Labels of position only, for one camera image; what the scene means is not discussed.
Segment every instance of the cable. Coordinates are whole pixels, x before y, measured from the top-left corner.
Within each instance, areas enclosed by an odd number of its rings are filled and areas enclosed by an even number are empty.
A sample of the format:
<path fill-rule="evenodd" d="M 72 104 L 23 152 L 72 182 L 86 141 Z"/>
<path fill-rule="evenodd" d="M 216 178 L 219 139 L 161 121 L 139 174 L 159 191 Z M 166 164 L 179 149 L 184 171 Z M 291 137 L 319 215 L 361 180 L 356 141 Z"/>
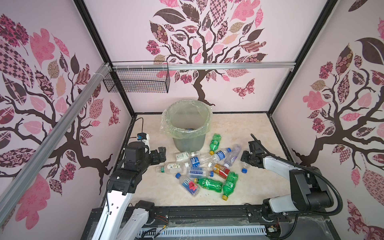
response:
<path fill-rule="evenodd" d="M 290 164 L 290 165 L 292 165 L 292 166 L 294 166 L 294 167 L 298 167 L 298 168 L 301 168 L 301 169 L 303 169 L 303 170 L 305 170 L 305 171 L 307 171 L 307 172 L 312 173 L 313 175 L 315 175 L 315 176 L 317 176 L 318 178 L 320 178 L 321 180 L 323 180 L 323 181 L 329 186 L 329 188 L 333 191 L 333 193 L 334 193 L 335 196 L 336 196 L 336 200 L 337 200 L 337 207 L 336 207 L 335 210 L 330 211 L 330 212 L 309 211 L 309 213 L 312 213 L 312 214 L 318 214 L 318 215 L 323 215 L 323 216 L 334 216 L 334 215 L 339 214 L 339 213 L 341 212 L 341 210 L 343 209 L 343 199 L 341 198 L 339 191 L 337 191 L 337 189 L 335 188 L 335 186 L 334 186 L 328 179 L 326 179 L 323 175 L 319 174 L 318 172 L 315 172 L 314 170 L 312 170 L 312 169 L 310 169 L 310 168 L 307 168 L 307 167 L 305 167 L 305 166 L 299 165 L 299 164 L 297 164 L 297 163 L 295 163 L 295 162 L 288 161 L 288 160 L 286 160 L 286 159 L 283 159 L 283 158 L 281 158 L 281 157 L 278 157 L 278 156 L 276 156 L 276 155 L 270 153 L 270 152 L 269 152 L 269 151 L 262 145 L 262 143 L 261 143 L 259 140 L 257 140 L 257 139 L 255 138 L 255 136 L 254 136 L 252 133 L 251 133 L 251 137 L 252 137 L 255 141 L 258 142 L 258 144 L 260 145 L 260 147 L 262 147 L 262 148 L 264 149 L 264 151 L 265 151 L 268 155 L 271 155 L 272 157 L 274 157 L 274 158 L 276 158 L 276 159 L 278 159 L 278 160 L 280 160 L 280 161 L 283 161 L 283 162 L 285 162 L 285 163 L 288 163 L 288 164 Z"/>
<path fill-rule="evenodd" d="M 271 240 L 283 240 L 283 239 L 288 238 L 289 236 L 291 236 L 291 234 L 292 234 L 293 231 L 295 230 L 295 228 L 296 228 L 296 224 L 297 224 L 297 219 L 298 219 L 298 218 L 299 218 L 299 215 L 296 214 L 296 216 L 295 216 L 295 221 L 293 222 L 293 226 L 292 226 L 291 230 L 290 230 L 287 234 L 285 234 L 284 236 L 274 238 L 274 237 L 271 237 L 271 236 L 268 236 L 268 235 L 267 235 L 267 237 L 268 237 L 269 239 L 271 239 Z"/>

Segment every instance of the wire basket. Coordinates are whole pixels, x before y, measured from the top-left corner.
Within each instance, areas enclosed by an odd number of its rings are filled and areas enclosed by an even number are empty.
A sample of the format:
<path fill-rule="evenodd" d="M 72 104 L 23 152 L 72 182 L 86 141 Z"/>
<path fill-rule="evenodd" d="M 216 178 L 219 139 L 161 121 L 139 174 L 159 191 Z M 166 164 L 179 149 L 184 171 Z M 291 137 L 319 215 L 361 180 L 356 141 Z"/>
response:
<path fill-rule="evenodd" d="M 108 92 L 168 93 L 170 83 L 168 63 L 166 61 L 154 63 L 154 65 L 117 65 L 105 76 L 103 80 L 105 87 Z"/>

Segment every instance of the plastic bottle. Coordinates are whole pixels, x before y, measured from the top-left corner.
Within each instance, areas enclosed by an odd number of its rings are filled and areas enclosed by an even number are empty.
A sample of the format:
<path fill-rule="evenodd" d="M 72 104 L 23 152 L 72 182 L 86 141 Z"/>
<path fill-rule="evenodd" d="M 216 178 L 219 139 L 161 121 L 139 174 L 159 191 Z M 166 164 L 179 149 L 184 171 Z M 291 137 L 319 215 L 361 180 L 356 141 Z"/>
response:
<path fill-rule="evenodd" d="M 177 173 L 176 178 L 179 180 L 180 185 L 193 196 L 196 196 L 196 194 L 199 192 L 199 186 L 191 181 L 188 176 L 181 176 L 180 173 Z"/>
<path fill-rule="evenodd" d="M 195 183 L 199 184 L 202 188 L 207 190 L 213 190 L 215 192 L 221 193 L 223 188 L 223 183 L 209 178 L 195 178 Z"/>
<path fill-rule="evenodd" d="M 183 164 L 179 162 L 169 162 L 164 166 L 157 166 L 156 172 L 158 173 L 167 173 L 167 174 L 175 174 L 183 171 Z"/>
<path fill-rule="evenodd" d="M 214 173 L 204 167 L 189 167 L 187 168 L 187 176 L 189 178 L 213 177 Z"/>
<path fill-rule="evenodd" d="M 241 152 L 241 146 L 237 144 L 234 147 L 234 149 L 232 149 L 232 151 L 229 154 L 229 156 L 225 159 L 223 166 L 224 167 L 232 166 L 233 162 L 236 160 L 236 158 L 240 154 L 240 152 Z"/>
<path fill-rule="evenodd" d="M 233 193 L 238 179 L 239 179 L 239 175 L 235 174 L 234 172 L 230 172 L 228 174 L 228 177 L 225 180 L 225 184 L 223 186 L 223 196 L 222 196 L 223 200 L 225 201 L 228 200 L 228 196 Z"/>
<path fill-rule="evenodd" d="M 214 136 L 212 137 L 211 144 L 209 145 L 209 154 L 213 155 L 215 151 L 218 149 L 218 145 L 221 141 L 221 136 L 220 134 L 215 133 Z"/>
<path fill-rule="evenodd" d="M 250 166 L 248 163 L 246 163 L 246 162 L 242 162 L 242 164 L 243 164 L 243 166 L 242 166 L 242 169 L 241 169 L 241 172 L 242 173 L 247 173 L 247 169 L 248 169 L 248 167 Z"/>
<path fill-rule="evenodd" d="M 219 175 L 224 179 L 227 179 L 229 169 L 216 163 L 216 165 L 214 166 L 214 173 L 216 173 L 217 175 Z"/>
<path fill-rule="evenodd" d="M 199 157 L 199 156 L 200 156 L 199 151 L 178 153 L 176 154 L 176 162 L 186 162 L 193 157 Z"/>

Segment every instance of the gray bin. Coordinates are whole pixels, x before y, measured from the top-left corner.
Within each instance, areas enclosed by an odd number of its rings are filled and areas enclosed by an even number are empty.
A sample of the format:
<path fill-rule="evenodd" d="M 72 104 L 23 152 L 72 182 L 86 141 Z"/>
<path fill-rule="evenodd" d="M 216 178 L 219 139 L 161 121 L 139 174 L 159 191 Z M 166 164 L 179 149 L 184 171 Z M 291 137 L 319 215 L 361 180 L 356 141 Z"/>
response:
<path fill-rule="evenodd" d="M 162 114 L 160 130 L 173 138 L 181 152 L 200 150 L 211 129 L 212 110 L 203 102 L 182 100 Z"/>

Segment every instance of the marble floor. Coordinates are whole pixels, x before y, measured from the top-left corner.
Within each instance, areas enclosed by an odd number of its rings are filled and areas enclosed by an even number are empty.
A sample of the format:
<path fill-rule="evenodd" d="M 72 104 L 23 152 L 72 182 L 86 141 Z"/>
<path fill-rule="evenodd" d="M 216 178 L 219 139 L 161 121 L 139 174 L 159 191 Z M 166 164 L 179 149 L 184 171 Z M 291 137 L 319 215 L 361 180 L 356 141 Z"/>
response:
<path fill-rule="evenodd" d="M 151 150 L 166 147 L 166 163 L 174 162 L 175 154 L 179 151 L 172 138 L 160 132 L 161 115 L 138 115 L 137 117 L 144 119 L 143 131 L 150 135 Z M 140 132 L 141 120 L 135 123 L 131 137 L 135 137 Z M 214 133 L 222 136 L 219 148 L 240 144 L 242 151 L 249 151 L 248 142 L 253 140 L 250 136 L 253 133 L 270 152 L 285 158 L 268 116 L 264 113 L 213 114 L 211 131 L 206 134 L 204 147 L 200 152 L 209 152 L 209 142 Z M 239 175 L 239 179 L 234 193 L 227 201 L 222 199 L 222 193 L 203 188 L 200 188 L 200 192 L 193 197 L 179 185 L 174 175 L 156 173 L 156 166 L 150 166 L 143 174 L 131 202 L 135 205 L 139 200 L 146 200 L 154 202 L 156 206 L 262 204 L 264 199 L 290 193 L 289 181 L 274 172 L 251 166 L 248 173 L 242 173 L 240 157 L 230 169 Z M 224 182 L 216 174 L 213 179 Z"/>

